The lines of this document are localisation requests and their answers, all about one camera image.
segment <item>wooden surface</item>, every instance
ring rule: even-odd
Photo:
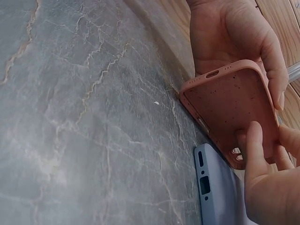
[[[157,0],[173,22],[178,26],[186,39],[189,40],[189,22],[191,12],[185,0]]]
[[[300,29],[289,0],[257,0],[263,16],[276,32],[287,67],[300,61]]]

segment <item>silicone case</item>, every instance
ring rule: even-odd
[[[278,143],[278,120],[265,79],[259,66],[240,60],[183,84],[180,101],[207,132],[231,167],[245,169],[235,132],[247,130],[251,121],[262,126],[264,157],[274,163]]]

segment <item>lavender phone case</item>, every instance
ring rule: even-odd
[[[195,149],[203,225],[256,225],[246,215],[244,185],[209,145]]]

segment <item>gray marble surface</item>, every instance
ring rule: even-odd
[[[199,225],[177,99],[191,50],[153,1],[0,1],[0,224]]]

